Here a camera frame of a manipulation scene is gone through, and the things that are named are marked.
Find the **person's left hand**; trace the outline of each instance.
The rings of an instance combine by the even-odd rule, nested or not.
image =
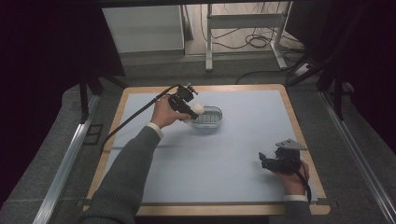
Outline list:
[[[173,124],[177,119],[191,119],[189,114],[182,114],[173,110],[168,103],[168,99],[169,95],[165,95],[155,103],[151,123],[155,123],[158,127],[163,128]]]

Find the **wall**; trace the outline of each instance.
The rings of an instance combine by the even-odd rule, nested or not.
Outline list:
[[[184,49],[180,6],[113,7],[103,12],[119,53]]]

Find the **sleeve cuff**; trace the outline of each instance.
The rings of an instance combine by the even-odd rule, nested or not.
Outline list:
[[[283,200],[285,202],[288,201],[302,201],[302,202],[308,202],[308,199],[306,198],[305,195],[285,195]]]
[[[158,127],[157,124],[149,122],[148,124],[146,124],[146,126],[154,129],[154,131],[158,134],[158,136],[160,136],[160,138],[163,139],[163,131],[161,131],[160,127]]]

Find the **metal frame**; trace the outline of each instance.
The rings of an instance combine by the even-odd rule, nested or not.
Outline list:
[[[259,27],[277,28],[275,40],[271,41],[270,45],[280,69],[286,69],[285,60],[279,50],[279,41],[288,19],[290,4],[291,2],[288,2],[282,13],[238,15],[212,15],[212,4],[207,4],[206,71],[213,70],[212,29]]]
[[[73,164],[76,160],[76,156],[78,155],[79,149],[84,140],[85,134],[90,127],[92,121],[93,112],[96,109],[96,106],[99,102],[100,96],[94,95],[91,98],[89,105],[89,116],[85,123],[79,124],[75,135],[73,136],[72,141],[64,155],[64,159],[62,160],[61,165],[59,166],[58,172],[52,180],[52,183],[49,187],[46,197],[44,198],[43,203],[40,206],[40,209],[35,216],[34,224],[44,224],[50,221],[50,217],[55,208],[56,203],[58,202],[59,196],[64,189],[64,183],[69,177],[70,171],[73,167]]]
[[[370,164],[364,158],[363,154],[361,153],[361,149],[359,148],[352,134],[349,132],[347,125],[338,118],[337,114],[332,109],[332,99],[330,98],[329,94],[322,91],[320,91],[318,94],[324,101],[326,108],[331,115],[332,121],[343,137],[346,146],[351,153],[352,159],[355,161],[356,166],[361,171],[363,179],[365,180],[370,191],[373,193],[373,196],[388,223],[396,223],[395,205],[385,191],[381,182],[376,178],[376,175],[371,169]]]

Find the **gray floor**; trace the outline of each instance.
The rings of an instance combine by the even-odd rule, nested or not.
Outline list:
[[[215,57],[212,73],[205,71],[203,57],[139,58],[133,62],[131,60],[123,58],[127,77],[120,77],[131,86],[169,86],[188,82],[193,85],[234,84],[236,79],[245,73],[278,69],[272,53],[218,55]],[[286,73],[261,72],[242,78],[238,84],[283,84],[285,78]],[[105,92],[99,102],[98,113],[92,121],[92,124],[104,126],[99,143],[108,133],[122,94],[121,88],[104,79],[101,80]],[[332,208],[329,215],[315,216],[315,220],[317,223],[388,223],[318,96],[315,89],[316,80],[317,77],[311,77],[296,87],[289,88],[293,109]],[[78,97],[77,87],[64,94],[63,107],[47,139],[0,211],[0,223],[33,222],[78,126]],[[395,201],[395,155],[355,110],[348,97],[345,97],[343,106],[346,123],[357,139],[362,153]],[[91,141],[91,138],[85,139],[86,143]],[[99,157],[98,145],[82,146],[50,223],[75,222],[88,193]],[[270,223],[284,222],[282,217],[270,217]]]

